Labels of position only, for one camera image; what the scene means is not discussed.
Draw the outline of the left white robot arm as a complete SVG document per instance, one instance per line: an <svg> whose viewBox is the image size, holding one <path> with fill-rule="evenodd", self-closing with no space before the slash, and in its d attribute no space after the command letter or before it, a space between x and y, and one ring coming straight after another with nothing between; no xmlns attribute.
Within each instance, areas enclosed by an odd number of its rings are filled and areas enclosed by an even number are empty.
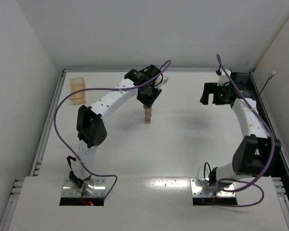
<svg viewBox="0 0 289 231"><path fill-rule="evenodd" d="M161 87L168 79L163 72L168 65L161 68L150 65L144 69L132 69L126 73L115 88L108 88L108 94L90 106L82 105L78 109L77 125L79 149L74 157L75 164L71 166L69 178L79 189L84 189L85 184L94 174L89 171L97 147L106 137L106 121L130 98L135 97L145 109L145 119L151 120L152 105L161 94Z"/></svg>

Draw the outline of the wooden cube five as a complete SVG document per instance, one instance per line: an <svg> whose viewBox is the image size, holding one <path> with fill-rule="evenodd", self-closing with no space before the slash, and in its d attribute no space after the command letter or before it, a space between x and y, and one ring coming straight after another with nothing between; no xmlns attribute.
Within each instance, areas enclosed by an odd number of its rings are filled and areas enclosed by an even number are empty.
<svg viewBox="0 0 289 231"><path fill-rule="evenodd" d="M151 114L152 113L152 108L146 108L145 109L145 114L148 115L148 114Z"/></svg>

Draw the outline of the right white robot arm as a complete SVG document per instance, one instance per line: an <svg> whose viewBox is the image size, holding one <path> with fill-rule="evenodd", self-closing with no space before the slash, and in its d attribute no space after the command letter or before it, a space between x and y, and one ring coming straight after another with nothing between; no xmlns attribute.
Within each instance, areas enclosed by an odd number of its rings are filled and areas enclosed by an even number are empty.
<svg viewBox="0 0 289 231"><path fill-rule="evenodd" d="M200 102L209 103L213 95L213 104L230 105L237 116L243 140L235 151L232 161L225 166L215 167L209 174L209 185L228 188L232 180L257 177L265 170L263 177L273 175L281 150L281 143L265 129L263 118L258 113L257 97L249 88L249 77L244 73L227 71L216 72L216 83L205 83Z"/></svg>

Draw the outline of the wooden block box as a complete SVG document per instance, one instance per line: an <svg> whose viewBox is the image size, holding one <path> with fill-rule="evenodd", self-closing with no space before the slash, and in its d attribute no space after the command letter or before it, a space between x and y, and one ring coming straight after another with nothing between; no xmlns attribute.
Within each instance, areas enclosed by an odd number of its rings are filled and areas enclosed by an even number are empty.
<svg viewBox="0 0 289 231"><path fill-rule="evenodd" d="M86 88L83 77L70 79L71 93L77 92L70 96L70 101L73 105L85 104L86 103L86 92L79 91Z"/></svg>

